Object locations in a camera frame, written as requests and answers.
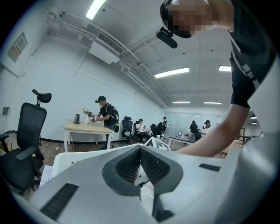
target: vent grille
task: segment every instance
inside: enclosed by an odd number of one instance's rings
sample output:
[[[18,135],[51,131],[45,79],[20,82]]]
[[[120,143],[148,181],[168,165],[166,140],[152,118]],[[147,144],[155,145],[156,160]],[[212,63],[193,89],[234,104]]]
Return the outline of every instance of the vent grille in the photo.
[[[106,37],[104,34],[100,33],[97,38],[101,39],[102,41],[104,41],[106,44],[108,44],[109,46],[111,46],[116,52],[118,52],[119,54],[123,53],[123,49],[120,48],[117,44],[115,44],[112,40],[110,40],[108,37]]]

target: ceiling light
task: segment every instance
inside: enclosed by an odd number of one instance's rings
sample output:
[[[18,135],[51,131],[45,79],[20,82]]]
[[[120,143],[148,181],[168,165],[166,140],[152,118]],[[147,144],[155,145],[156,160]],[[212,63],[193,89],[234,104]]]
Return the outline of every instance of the ceiling light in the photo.
[[[167,72],[161,72],[161,73],[155,74],[154,76],[156,78],[161,78],[161,77],[168,76],[168,75],[176,75],[176,74],[181,74],[181,73],[186,73],[186,72],[189,72],[189,67],[179,68],[179,69],[175,69],[175,70],[171,70],[171,71],[167,71]]]
[[[204,102],[204,104],[222,104],[221,102]]]
[[[173,103],[190,103],[191,101],[173,101]]]
[[[230,66],[220,65],[219,71],[231,72],[231,67]]]
[[[89,19],[93,19],[105,1],[106,0],[94,0],[91,7],[87,11],[86,17]]]
[[[257,119],[257,117],[254,115],[254,114],[252,114],[252,116],[250,117],[252,120],[255,120],[255,119]]]

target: air conditioner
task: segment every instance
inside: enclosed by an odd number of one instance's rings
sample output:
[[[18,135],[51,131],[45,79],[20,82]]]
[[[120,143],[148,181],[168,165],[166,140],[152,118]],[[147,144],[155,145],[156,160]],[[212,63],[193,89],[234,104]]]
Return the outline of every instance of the air conditioner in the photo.
[[[89,53],[98,57],[107,64],[120,61],[119,56],[123,53],[123,49],[113,42],[111,39],[100,33],[91,45]]]

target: black kettle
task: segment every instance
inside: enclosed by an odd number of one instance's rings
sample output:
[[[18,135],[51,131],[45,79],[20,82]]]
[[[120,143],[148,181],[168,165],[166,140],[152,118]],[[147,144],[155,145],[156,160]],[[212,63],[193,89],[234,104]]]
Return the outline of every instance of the black kettle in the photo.
[[[80,123],[80,115],[79,114],[75,115],[73,123],[74,124],[79,124]]]

